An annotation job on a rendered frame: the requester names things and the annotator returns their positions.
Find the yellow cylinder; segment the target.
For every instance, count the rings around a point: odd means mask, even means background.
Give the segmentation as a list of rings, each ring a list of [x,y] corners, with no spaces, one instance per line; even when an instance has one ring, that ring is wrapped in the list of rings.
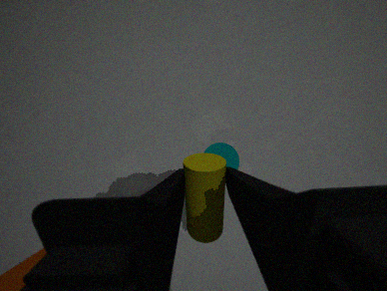
[[[226,160],[214,153],[195,153],[184,159],[187,228],[203,243],[223,231]]]

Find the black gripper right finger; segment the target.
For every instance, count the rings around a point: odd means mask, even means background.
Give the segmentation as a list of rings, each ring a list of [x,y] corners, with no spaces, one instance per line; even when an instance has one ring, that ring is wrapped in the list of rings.
[[[230,166],[225,184],[268,291],[304,291],[328,219],[387,215],[387,185],[294,192]]]

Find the teal circle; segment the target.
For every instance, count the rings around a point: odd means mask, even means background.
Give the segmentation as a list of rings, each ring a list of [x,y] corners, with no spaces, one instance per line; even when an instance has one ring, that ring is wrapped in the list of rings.
[[[222,156],[226,160],[226,166],[238,169],[239,166],[239,156],[236,150],[228,144],[225,143],[216,143],[210,145],[205,153],[214,153]]]

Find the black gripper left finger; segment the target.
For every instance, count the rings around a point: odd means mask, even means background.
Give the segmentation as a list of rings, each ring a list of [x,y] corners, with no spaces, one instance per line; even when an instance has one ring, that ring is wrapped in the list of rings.
[[[37,204],[32,221],[53,247],[131,246],[143,291],[169,291],[185,201],[178,169],[138,197],[53,199]]]

